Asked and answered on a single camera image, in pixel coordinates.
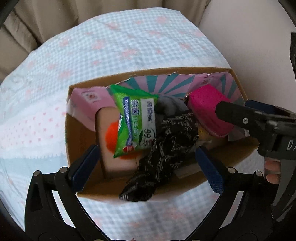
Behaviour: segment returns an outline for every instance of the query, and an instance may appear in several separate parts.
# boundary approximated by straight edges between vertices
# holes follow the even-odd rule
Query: blue gingham fabric
[[[14,220],[24,228],[32,173],[67,166],[69,85],[129,71],[188,66],[229,68],[197,27],[180,12],[164,8],[94,17],[30,53],[0,86],[0,198]],[[236,168],[246,173],[263,170],[263,159],[255,151]],[[65,222],[72,225],[54,196]],[[109,238],[142,241],[184,239],[217,198],[203,183],[168,202],[114,205],[79,199]]]

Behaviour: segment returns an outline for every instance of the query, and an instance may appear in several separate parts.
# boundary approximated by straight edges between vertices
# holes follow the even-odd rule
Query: open box
[[[246,94],[237,79],[232,69],[225,68],[205,68],[205,67],[186,67],[186,68],[165,68],[165,69],[149,69],[141,70],[129,73],[116,74],[106,77],[101,77],[85,82],[81,82],[69,87],[68,98],[70,98],[74,88],[89,88],[92,86],[108,86],[110,84],[116,84],[123,80],[126,80],[134,76],[144,75],[159,75],[159,74],[202,74],[202,73],[216,73],[216,72],[229,72],[244,100],[247,100]],[[98,133],[90,131],[83,124],[77,121],[75,118],[66,115],[65,123],[65,135],[66,135],[66,150],[69,165],[72,164],[77,158],[79,158],[84,151],[92,144],[98,144]],[[210,153],[220,159],[227,167],[235,166],[246,157],[248,157],[254,149],[258,147],[257,140],[246,137],[244,139],[228,142],[225,146],[214,148]],[[104,178],[104,167],[102,163],[98,161],[94,168],[87,184],[82,192],[78,193],[79,196],[91,198],[99,201],[119,201],[118,195],[123,190],[126,182],[131,176],[122,178],[106,179]],[[166,201],[171,197],[180,195],[206,180],[202,172],[198,172],[187,176],[182,179],[173,177],[171,182],[156,189],[155,194],[151,198],[152,200]]]

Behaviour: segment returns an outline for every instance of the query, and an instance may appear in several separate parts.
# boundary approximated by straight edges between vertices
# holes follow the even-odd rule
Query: white wall
[[[249,99],[296,112],[289,58],[296,27],[277,0],[211,0],[200,29],[229,62]]]

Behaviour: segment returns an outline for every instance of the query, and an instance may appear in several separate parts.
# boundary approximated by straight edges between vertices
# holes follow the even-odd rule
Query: wet wipes packet
[[[119,85],[109,88],[120,111],[114,158],[150,148],[156,136],[154,105],[158,95]]]

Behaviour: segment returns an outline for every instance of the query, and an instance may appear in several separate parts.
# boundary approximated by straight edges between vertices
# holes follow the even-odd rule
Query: beige curtain
[[[180,11],[196,26],[210,0],[20,0],[5,21],[6,29],[0,32],[2,44],[10,38],[15,61],[5,66],[0,59],[0,83],[3,76],[15,69],[26,55],[49,38],[62,33],[100,14],[127,9],[165,7]]]

